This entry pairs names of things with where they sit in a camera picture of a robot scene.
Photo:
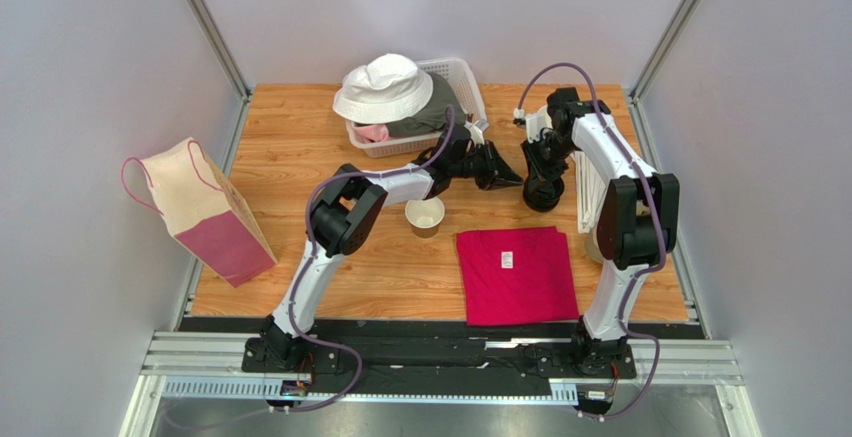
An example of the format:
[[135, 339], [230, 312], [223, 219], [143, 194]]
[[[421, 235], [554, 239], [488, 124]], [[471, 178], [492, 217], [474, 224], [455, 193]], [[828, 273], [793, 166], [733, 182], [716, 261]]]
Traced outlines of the brown paper coffee cup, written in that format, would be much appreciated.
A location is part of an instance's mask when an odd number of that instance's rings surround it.
[[446, 215], [443, 201], [439, 197], [427, 200], [409, 200], [405, 205], [405, 218], [412, 232], [421, 239], [434, 237]]

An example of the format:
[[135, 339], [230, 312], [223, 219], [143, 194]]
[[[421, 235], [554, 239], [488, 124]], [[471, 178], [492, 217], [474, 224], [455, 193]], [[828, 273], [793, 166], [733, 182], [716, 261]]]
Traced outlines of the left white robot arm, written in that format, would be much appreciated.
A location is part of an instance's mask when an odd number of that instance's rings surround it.
[[363, 246], [384, 208], [433, 200], [455, 178], [471, 179], [483, 191], [522, 183], [493, 142], [473, 138], [471, 129], [460, 124], [404, 166], [366, 171], [345, 164], [321, 182], [305, 208], [307, 240], [297, 272], [259, 332], [265, 359], [287, 370], [302, 360], [331, 278]]

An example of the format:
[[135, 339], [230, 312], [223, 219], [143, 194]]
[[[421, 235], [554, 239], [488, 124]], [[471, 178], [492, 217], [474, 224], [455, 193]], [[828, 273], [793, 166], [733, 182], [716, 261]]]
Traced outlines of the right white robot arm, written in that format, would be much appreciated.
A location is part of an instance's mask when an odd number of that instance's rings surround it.
[[513, 112], [524, 129], [526, 205], [556, 207], [564, 191], [567, 157], [581, 152], [606, 184], [594, 236], [603, 258], [592, 304], [572, 337], [572, 363], [601, 367], [627, 352], [627, 319], [646, 276], [665, 265], [676, 244], [680, 184], [661, 174], [628, 144], [602, 101], [583, 101], [559, 88], [536, 113]]

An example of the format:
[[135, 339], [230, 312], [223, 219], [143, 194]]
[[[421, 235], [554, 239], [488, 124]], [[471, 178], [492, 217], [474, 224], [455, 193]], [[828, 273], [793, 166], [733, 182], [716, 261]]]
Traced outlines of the stack of black lids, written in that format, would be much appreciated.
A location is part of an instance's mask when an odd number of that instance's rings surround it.
[[543, 186], [536, 189], [525, 187], [523, 199], [525, 204], [536, 212], [550, 212], [560, 202], [564, 188], [560, 186]]

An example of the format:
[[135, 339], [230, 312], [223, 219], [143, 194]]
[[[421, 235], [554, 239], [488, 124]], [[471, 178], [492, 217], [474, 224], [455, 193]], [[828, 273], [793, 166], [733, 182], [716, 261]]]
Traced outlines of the bundle of white straws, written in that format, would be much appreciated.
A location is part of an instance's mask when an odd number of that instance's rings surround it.
[[575, 151], [572, 159], [575, 164], [578, 231], [589, 234], [600, 217], [607, 184], [585, 153]]

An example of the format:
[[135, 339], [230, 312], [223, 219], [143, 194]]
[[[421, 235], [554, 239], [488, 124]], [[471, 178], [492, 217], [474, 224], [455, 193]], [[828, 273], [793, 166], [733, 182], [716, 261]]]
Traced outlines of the cardboard cup carrier tray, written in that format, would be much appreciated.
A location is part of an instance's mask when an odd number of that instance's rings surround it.
[[594, 227], [590, 230], [590, 232], [586, 235], [584, 240], [584, 249], [586, 252], [586, 256], [596, 262], [597, 264], [602, 265], [605, 261], [605, 257], [600, 249], [597, 237], [597, 228]]

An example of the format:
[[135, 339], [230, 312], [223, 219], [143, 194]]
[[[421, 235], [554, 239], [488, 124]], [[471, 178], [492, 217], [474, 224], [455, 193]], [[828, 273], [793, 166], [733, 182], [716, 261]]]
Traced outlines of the folded red t-shirt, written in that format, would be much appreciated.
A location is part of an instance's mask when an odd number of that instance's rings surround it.
[[556, 227], [461, 232], [456, 252], [468, 325], [518, 326], [581, 316], [568, 238]]

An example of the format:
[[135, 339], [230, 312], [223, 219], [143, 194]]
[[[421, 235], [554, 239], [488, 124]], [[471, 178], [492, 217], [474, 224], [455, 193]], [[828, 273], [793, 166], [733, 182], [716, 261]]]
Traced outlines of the olive green folded garment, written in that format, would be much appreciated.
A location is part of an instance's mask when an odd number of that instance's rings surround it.
[[429, 73], [433, 83], [432, 96], [427, 104], [411, 117], [386, 125], [390, 138], [407, 138], [442, 131], [448, 123], [447, 107], [454, 109], [455, 121], [464, 124], [469, 114], [463, 109], [450, 83], [441, 75]]

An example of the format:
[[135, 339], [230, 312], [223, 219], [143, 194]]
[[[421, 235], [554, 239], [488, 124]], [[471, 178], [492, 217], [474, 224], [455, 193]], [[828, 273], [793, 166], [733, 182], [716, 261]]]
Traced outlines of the white plastic basket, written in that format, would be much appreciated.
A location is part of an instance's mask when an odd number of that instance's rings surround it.
[[[420, 60], [416, 61], [416, 64], [425, 72], [440, 75], [448, 82], [466, 115], [468, 126], [478, 129], [479, 141], [482, 142], [490, 124], [482, 95], [468, 63], [461, 58], [447, 57]], [[390, 139], [384, 142], [369, 142], [357, 134], [351, 123], [346, 122], [345, 129], [350, 143], [371, 158], [420, 152], [434, 146], [441, 135], [440, 132], [434, 132], [421, 136]]]

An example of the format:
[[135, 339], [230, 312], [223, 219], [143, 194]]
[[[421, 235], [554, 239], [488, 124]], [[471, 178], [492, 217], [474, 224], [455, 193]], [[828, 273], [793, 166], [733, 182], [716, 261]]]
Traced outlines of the pink cloth in basket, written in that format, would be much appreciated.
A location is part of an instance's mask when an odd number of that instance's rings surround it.
[[355, 123], [353, 130], [365, 142], [384, 142], [390, 139], [390, 133], [385, 124], [362, 125]]

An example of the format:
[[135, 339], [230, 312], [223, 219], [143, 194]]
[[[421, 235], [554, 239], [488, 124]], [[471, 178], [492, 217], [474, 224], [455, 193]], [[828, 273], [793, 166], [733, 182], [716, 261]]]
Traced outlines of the white bucket hat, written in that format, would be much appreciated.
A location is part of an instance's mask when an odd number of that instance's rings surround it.
[[433, 95], [433, 80], [413, 60], [389, 53], [349, 72], [333, 111], [357, 124], [386, 124], [412, 117]]

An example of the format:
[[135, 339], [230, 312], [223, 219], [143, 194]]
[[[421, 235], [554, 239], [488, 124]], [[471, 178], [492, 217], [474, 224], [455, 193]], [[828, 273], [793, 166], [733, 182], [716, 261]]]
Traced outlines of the pink and cream paper bag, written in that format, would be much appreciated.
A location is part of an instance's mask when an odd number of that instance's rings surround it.
[[129, 157], [121, 179], [131, 163], [140, 167], [153, 201], [123, 183], [126, 194], [159, 215], [171, 237], [230, 286], [277, 265], [247, 201], [199, 141], [189, 137], [157, 155]]

